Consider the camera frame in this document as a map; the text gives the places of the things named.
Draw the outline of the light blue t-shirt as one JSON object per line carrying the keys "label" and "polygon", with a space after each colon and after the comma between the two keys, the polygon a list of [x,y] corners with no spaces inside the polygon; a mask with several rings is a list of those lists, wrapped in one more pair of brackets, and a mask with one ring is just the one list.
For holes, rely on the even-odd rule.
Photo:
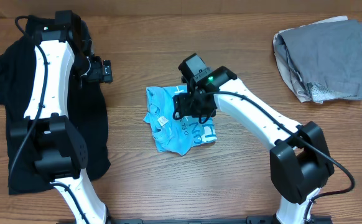
{"label": "light blue t-shirt", "polygon": [[173,97],[186,92],[185,85],[146,88],[147,114],[144,122],[151,126],[152,137],[159,152],[168,151],[184,156],[192,147],[217,140],[211,118],[204,124],[191,116],[173,119]]}

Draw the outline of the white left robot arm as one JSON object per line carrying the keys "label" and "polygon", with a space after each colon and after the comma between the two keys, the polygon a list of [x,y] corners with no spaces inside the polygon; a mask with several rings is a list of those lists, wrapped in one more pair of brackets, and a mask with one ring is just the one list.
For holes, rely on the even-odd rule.
{"label": "white left robot arm", "polygon": [[86,142],[68,117],[71,73],[81,83],[111,83],[111,62],[95,55],[86,24],[71,10],[57,11],[53,24],[25,37],[35,46],[35,75],[23,119],[10,130],[17,152],[8,186],[16,189],[14,169],[25,162],[33,174],[61,193],[75,223],[112,223],[86,171]]}

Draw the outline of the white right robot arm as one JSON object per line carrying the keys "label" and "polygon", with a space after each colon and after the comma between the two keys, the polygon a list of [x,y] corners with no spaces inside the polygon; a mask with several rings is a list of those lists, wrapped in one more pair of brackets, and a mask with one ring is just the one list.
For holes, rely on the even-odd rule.
{"label": "white right robot arm", "polygon": [[312,215],[312,199],[334,173],[323,131],[314,122],[289,119],[261,101],[236,74],[222,66],[192,70],[179,66],[187,92],[174,97],[174,119],[205,123],[220,110],[252,132],[269,150],[271,181],[281,195],[273,216],[249,217],[249,223],[331,223]]}

